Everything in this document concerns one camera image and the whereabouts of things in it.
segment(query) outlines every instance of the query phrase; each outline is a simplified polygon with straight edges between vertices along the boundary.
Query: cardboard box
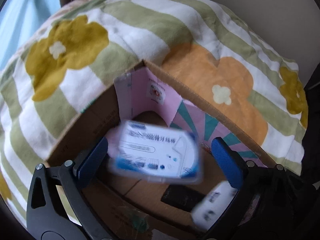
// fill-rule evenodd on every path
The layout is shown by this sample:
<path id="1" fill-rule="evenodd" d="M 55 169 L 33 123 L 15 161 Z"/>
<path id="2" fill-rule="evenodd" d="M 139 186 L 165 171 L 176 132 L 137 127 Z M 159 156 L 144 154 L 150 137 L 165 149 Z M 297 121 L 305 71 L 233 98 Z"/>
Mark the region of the cardboard box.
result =
<path id="1" fill-rule="evenodd" d="M 183 98 L 223 123 L 258 155 L 263 164 L 274 167 L 275 162 L 261 147 L 210 103 L 151 62 L 142 61 L 133 68 L 137 70 L 143 66 L 147 66 L 154 75 L 174 88 Z M 154 112 L 144 112 L 135 120 L 165 125 L 164 120 Z M 104 136 L 118 123 L 117 95 L 115 87 L 111 85 L 65 129 L 47 163 L 50 166 L 59 166 L 68 159 L 74 160 L 80 150 Z M 204 150 L 201 154 L 204 159 L 204 180 L 199 185 L 188 187 L 207 194 L 225 178 L 211 154 Z M 105 164 L 101 165 L 97 178 L 98 180 L 83 190 L 83 194 L 99 217 L 120 238 L 153 239 L 156 236 L 163 236 L 162 234 L 178 239 L 201 236 L 201 233 L 194 228 L 189 212 L 160 201 L 168 187 L 167 184 L 148 183 L 113 175 L 106 170 Z"/>

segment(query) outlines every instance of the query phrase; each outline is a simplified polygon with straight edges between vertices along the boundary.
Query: metal screw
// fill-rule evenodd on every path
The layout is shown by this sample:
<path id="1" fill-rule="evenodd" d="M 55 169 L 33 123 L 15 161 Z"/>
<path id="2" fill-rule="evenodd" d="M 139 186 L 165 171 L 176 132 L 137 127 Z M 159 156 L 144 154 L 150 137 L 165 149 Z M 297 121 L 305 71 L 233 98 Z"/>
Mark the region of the metal screw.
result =
<path id="1" fill-rule="evenodd" d="M 277 165 L 276 165 L 276 168 L 277 168 L 278 170 L 280 170 L 280 171 L 282 171 L 282 170 L 284 169 L 281 164 L 277 164 Z"/>
<path id="2" fill-rule="evenodd" d="M 37 170 L 41 170 L 42 167 L 43 167 L 43 164 L 42 164 L 42 163 L 39 163 L 39 164 L 36 166 L 36 169 L 37 169 Z"/>
<path id="3" fill-rule="evenodd" d="M 67 160 L 67 161 L 65 161 L 65 163 L 64 163 L 64 165 L 66 166 L 66 167 L 69 167 L 69 166 L 71 166 L 73 164 L 73 161 L 72 160 Z"/>
<path id="4" fill-rule="evenodd" d="M 246 163 L 248 167 L 253 167 L 254 165 L 256 165 L 253 161 L 247 161 Z"/>

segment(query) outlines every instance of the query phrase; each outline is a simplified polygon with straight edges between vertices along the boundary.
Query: bedding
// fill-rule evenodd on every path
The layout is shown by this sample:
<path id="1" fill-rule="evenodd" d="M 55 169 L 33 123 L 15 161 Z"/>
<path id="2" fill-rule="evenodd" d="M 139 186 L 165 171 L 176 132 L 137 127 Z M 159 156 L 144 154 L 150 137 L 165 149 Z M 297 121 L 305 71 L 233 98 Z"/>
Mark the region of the bedding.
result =
<path id="1" fill-rule="evenodd" d="M 0 80 L 0 191 L 22 224 L 36 164 L 141 59 L 164 68 L 300 174 L 308 105 L 298 66 L 232 11 L 210 0 L 75 0 L 12 56 Z M 67 213 L 76 220 L 70 207 Z"/>

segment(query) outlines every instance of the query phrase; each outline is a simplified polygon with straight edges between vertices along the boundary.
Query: blanket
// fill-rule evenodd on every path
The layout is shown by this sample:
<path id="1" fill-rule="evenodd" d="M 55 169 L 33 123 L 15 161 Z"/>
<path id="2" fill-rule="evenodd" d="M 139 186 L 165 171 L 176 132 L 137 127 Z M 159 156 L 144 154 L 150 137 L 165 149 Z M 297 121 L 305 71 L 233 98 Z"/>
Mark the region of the blanket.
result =
<path id="1" fill-rule="evenodd" d="M 276 163 L 300 174 L 308 106 L 298 66 L 232 11 L 210 0 L 75 0 L 13 55 L 0 80 L 0 191 L 22 224 L 36 164 L 141 59 L 161 66 Z"/>

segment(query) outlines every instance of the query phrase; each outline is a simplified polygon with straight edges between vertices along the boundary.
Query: wall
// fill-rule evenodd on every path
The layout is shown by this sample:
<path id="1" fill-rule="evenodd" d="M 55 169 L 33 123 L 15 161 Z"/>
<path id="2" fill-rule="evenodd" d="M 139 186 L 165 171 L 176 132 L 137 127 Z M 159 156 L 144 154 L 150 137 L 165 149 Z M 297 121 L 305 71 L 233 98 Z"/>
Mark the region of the wall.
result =
<path id="1" fill-rule="evenodd" d="M 212 0 L 230 8 L 281 56 L 297 61 L 305 85 L 320 62 L 320 10 L 314 0 Z"/>

